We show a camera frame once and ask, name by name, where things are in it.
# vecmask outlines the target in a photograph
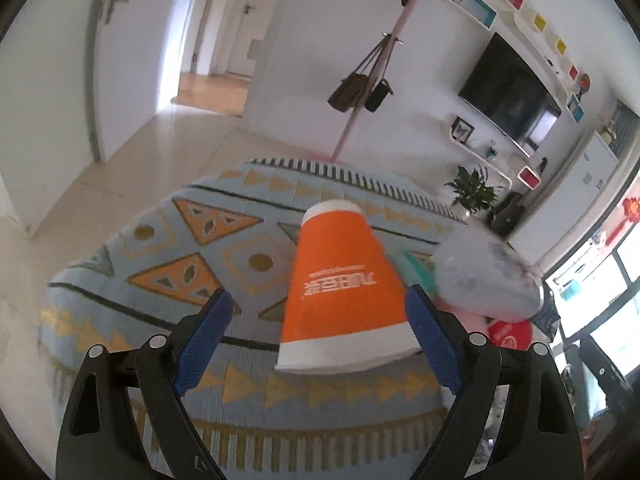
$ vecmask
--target television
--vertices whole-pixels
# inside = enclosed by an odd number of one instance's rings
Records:
[[[533,155],[562,113],[542,81],[499,34],[469,76],[460,97]]]

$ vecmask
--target wooden floor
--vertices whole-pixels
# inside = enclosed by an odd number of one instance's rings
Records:
[[[248,89],[249,81],[240,77],[183,73],[174,103],[241,116]]]

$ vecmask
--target floor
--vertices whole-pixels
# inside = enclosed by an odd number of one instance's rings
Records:
[[[174,103],[219,114],[241,116],[249,80],[241,76],[205,76],[183,73]]]
[[[172,105],[106,164],[87,168],[33,240],[0,218],[0,406],[50,476],[57,429],[38,349],[46,283],[68,262],[92,253],[133,216],[194,179],[257,156],[308,155],[242,133],[239,123],[236,117]]]

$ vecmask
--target black handbag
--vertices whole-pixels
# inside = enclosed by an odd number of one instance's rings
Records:
[[[379,56],[380,52],[382,52],[386,46],[386,42],[388,41],[387,38],[388,36],[382,39],[382,41],[380,41],[380,43],[378,43],[374,49],[367,54],[367,57],[362,60],[357,69],[342,80],[340,86],[338,86],[335,92],[331,94],[331,97],[329,97],[327,101],[332,108],[345,113],[358,103],[362,93],[367,88],[370,77],[370,75],[367,76],[360,73],[360,71],[365,71],[373,60]]]
[[[382,101],[385,100],[386,96],[388,96],[389,94],[394,95],[394,91],[391,89],[391,85],[389,84],[389,81],[386,80],[385,74],[386,74],[386,68],[389,66],[389,61],[391,60],[391,55],[394,52],[396,41],[397,40],[394,39],[394,44],[391,46],[391,52],[389,53],[389,57],[386,59],[385,69],[384,69],[384,72],[382,73],[382,78],[380,79],[380,82],[371,91],[371,94],[367,98],[367,101],[364,103],[364,107],[369,112],[375,112],[378,108],[380,108],[380,105],[382,104]]]

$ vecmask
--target green plant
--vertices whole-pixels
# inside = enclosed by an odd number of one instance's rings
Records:
[[[453,182],[447,182],[445,186],[452,187],[456,192],[455,204],[460,204],[471,214],[478,211],[489,211],[494,208],[497,194],[496,189],[502,186],[492,187],[486,184],[489,177],[487,168],[480,167],[469,173],[464,166],[458,166],[458,174]]]

